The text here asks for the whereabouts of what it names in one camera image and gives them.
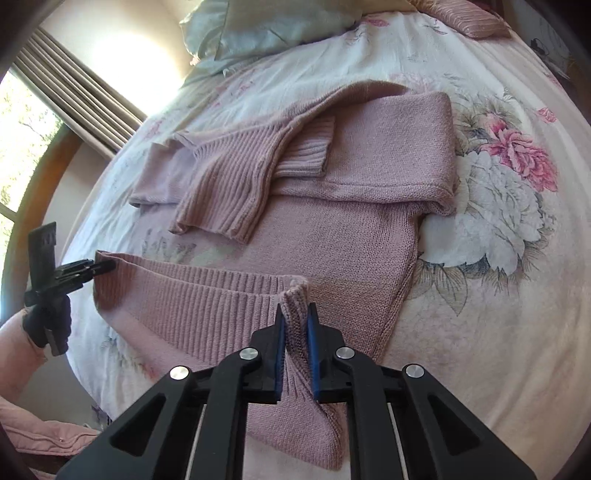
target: person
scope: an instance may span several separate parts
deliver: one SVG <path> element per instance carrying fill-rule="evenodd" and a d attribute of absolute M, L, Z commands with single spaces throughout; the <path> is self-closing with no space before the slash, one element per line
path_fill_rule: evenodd
<path fill-rule="evenodd" d="M 57 307 L 23 309 L 0 327 L 0 463 L 6 464 L 2 470 L 7 475 L 3 478 L 54 478 L 100 433 L 72 423 L 43 421 L 14 404 L 47 360 L 44 347 L 50 340 L 65 344 L 70 324 L 70 300 L 63 296 Z"/>

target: pink knitted cushion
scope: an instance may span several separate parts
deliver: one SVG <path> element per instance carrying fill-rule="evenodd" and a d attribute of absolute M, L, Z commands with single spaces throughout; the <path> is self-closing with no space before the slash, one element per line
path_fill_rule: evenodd
<path fill-rule="evenodd" d="M 468 0 L 411 0 L 411 3 L 420 12 L 470 38 L 511 36 L 505 22 Z"/>

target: window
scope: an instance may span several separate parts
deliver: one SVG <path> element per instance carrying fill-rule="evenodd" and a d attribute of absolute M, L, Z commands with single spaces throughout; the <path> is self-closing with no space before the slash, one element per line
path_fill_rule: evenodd
<path fill-rule="evenodd" d="M 62 121 L 10 72 L 0 83 L 0 286 L 12 227 L 40 158 Z"/>

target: bed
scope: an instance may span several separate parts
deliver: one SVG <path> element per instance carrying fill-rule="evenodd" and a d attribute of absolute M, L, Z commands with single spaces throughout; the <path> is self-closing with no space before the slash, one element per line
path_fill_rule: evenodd
<path fill-rule="evenodd" d="M 446 92 L 456 133 L 457 212 L 421 225 L 413 287 L 382 364 L 427 367 L 538 479 L 551 480 L 591 423 L 591 127 L 514 33 L 474 41 L 419 12 L 385 12 L 227 78 L 189 78 L 103 173 L 63 262 L 100 249 L 215 267 L 237 247 L 220 241 L 196 251 L 129 205 L 152 142 L 364 79 Z M 506 174 L 492 157 L 513 162 L 514 170 L 530 162 L 540 168 Z M 91 284 L 71 298 L 69 362 L 115 418 L 155 372 L 98 314 Z M 323 470 L 247 439 L 245 479 L 286 472 L 336 480 L 349 477 L 349 465 Z"/>

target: triangular cutout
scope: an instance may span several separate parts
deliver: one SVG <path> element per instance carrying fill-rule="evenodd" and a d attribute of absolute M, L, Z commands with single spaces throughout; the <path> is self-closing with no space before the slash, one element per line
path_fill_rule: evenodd
<path fill-rule="evenodd" d="M 428 397 L 450 455 L 456 456 L 480 445 L 480 440 L 456 413 L 435 395 Z"/>
<path fill-rule="evenodd" d="M 164 395 L 155 396 L 125 427 L 111 438 L 111 445 L 130 455 L 142 456 L 165 403 L 166 397 Z"/>

